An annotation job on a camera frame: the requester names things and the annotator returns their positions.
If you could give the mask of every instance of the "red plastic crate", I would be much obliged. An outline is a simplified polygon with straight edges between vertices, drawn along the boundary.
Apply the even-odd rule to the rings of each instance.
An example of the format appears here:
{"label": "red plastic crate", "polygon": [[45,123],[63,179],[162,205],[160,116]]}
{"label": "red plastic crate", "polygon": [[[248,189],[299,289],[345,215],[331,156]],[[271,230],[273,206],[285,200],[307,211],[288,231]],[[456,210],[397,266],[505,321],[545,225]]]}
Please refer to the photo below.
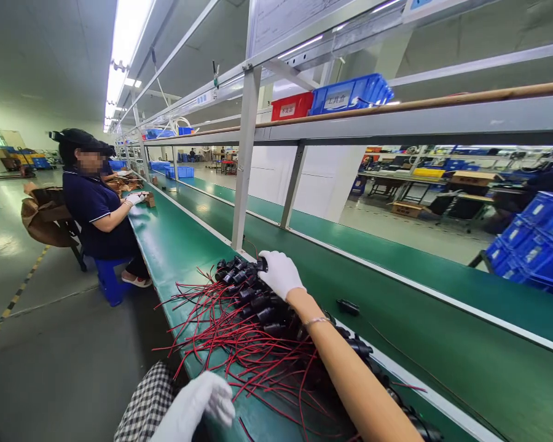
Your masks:
{"label": "red plastic crate", "polygon": [[304,92],[272,102],[271,121],[306,117],[313,105],[313,93]]}

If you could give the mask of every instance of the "checkered fabric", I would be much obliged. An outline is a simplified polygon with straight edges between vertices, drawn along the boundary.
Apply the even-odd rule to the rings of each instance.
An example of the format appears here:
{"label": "checkered fabric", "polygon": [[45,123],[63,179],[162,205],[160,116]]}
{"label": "checkered fabric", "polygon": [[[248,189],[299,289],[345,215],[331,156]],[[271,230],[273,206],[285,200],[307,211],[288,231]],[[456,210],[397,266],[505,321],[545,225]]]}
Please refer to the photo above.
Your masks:
{"label": "checkered fabric", "polygon": [[149,441],[174,397],[170,371],[165,363],[159,361],[150,368],[131,396],[131,402],[115,432],[114,441]]}

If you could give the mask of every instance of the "forearm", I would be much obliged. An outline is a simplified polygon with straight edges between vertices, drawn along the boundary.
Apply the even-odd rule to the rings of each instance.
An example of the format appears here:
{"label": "forearm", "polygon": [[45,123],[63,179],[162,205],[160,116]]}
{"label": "forearm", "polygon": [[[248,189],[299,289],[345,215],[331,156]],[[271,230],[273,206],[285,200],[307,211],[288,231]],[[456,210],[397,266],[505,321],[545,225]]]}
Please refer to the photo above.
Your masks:
{"label": "forearm", "polygon": [[[323,312],[303,289],[287,301],[303,323]],[[320,353],[344,408],[366,441],[422,442],[422,438],[385,388],[329,322],[315,322],[308,332]]]}
{"label": "forearm", "polygon": [[93,224],[99,230],[102,230],[104,232],[110,232],[116,226],[121,224],[121,221],[125,219],[131,207],[132,207],[131,203],[122,203],[117,210],[111,212],[109,215],[105,217],[102,217],[94,221]]}

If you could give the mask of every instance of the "chair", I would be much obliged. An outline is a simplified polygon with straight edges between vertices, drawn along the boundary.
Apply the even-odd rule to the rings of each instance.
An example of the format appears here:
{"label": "chair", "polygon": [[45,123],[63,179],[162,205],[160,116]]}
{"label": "chair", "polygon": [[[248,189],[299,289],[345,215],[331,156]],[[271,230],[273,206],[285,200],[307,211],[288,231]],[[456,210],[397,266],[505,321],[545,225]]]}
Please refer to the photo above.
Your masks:
{"label": "chair", "polygon": [[98,270],[98,285],[100,285],[100,290],[111,307],[121,304],[123,296],[132,286],[128,282],[117,279],[117,275],[115,274],[115,267],[129,261],[131,261],[131,258],[117,260],[94,259],[96,269]]}

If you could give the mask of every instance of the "bracelet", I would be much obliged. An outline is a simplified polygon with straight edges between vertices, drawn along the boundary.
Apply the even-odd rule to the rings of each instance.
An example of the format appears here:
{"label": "bracelet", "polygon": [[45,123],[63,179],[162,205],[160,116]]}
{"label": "bracelet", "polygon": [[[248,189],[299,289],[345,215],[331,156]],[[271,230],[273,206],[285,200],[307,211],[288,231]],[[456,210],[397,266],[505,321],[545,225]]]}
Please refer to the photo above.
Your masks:
{"label": "bracelet", "polygon": [[316,322],[330,322],[330,320],[327,317],[321,316],[321,317],[310,319],[307,322],[304,322],[303,326],[305,328],[308,328],[311,324],[315,324]]}

